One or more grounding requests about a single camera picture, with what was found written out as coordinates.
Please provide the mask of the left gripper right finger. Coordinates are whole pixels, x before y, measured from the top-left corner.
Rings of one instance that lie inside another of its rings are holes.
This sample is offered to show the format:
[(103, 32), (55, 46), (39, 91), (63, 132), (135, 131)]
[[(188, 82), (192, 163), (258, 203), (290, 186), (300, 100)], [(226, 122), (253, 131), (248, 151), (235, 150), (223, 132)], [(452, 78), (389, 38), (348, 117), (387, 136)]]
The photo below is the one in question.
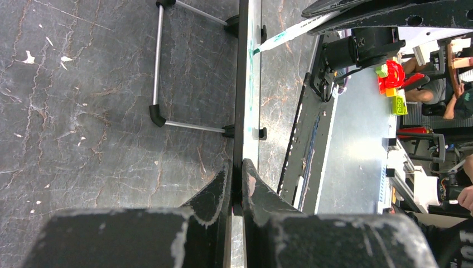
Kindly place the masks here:
[(418, 227), (404, 215), (307, 215), (242, 162), (246, 267), (436, 267)]

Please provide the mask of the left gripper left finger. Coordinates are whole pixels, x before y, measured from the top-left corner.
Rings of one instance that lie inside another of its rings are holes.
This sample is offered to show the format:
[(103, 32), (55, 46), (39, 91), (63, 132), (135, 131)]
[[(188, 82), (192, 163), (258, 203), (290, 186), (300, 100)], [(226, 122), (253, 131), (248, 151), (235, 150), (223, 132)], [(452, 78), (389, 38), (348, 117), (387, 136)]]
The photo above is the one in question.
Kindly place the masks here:
[(54, 215), (23, 267), (229, 267), (230, 161), (179, 207)]

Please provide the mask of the small whiteboard with stand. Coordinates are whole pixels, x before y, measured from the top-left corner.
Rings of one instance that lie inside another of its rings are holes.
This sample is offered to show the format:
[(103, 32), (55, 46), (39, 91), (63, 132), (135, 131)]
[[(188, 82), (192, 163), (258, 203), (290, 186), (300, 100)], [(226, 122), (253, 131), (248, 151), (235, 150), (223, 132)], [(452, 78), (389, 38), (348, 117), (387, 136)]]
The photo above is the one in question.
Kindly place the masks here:
[(234, 122), (238, 40), (184, 6), (167, 10), (165, 23), (159, 103), (167, 119), (202, 126), (165, 127), (168, 149), (180, 167), (194, 163), (192, 173), (207, 182), (233, 157), (233, 140), (209, 127)]

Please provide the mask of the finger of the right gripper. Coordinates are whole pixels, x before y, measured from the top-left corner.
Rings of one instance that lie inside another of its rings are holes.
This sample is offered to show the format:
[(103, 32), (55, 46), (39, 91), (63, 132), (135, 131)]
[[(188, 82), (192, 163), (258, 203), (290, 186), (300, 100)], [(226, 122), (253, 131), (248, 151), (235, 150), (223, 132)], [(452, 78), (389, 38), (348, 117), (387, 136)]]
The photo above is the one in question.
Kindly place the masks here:
[(361, 27), (437, 27), (472, 29), (472, 1), (352, 0), (314, 1), (303, 18), (339, 11), (312, 33)]

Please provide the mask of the green whiteboard marker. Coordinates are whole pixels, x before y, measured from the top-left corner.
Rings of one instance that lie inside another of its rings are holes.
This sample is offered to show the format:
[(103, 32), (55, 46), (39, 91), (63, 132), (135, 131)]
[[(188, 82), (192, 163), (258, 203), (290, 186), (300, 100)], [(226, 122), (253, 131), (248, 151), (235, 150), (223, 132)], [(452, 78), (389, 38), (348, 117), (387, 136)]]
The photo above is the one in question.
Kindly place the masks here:
[(318, 15), (313, 18), (308, 18), (298, 24), (295, 24), (287, 28), (285, 31), (271, 37), (270, 39), (267, 39), (264, 43), (262, 43), (253, 51), (253, 55), (256, 55), (263, 51), (274, 49), (279, 45), (291, 41), (309, 32), (310, 30), (319, 27), (328, 20), (338, 16), (340, 13), (340, 11), (334, 11), (325, 15)]

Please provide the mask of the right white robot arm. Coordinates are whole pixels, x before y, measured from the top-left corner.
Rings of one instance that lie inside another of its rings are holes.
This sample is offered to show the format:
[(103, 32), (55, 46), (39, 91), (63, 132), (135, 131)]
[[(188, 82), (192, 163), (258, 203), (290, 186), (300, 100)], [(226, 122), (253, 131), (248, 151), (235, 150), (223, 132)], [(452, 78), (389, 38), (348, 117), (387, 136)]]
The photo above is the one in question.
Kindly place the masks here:
[(314, 1), (303, 18), (335, 13), (310, 34), (352, 29), (358, 47), (357, 66), (369, 67), (393, 56), (405, 45), (396, 28), (472, 29), (472, 1)]

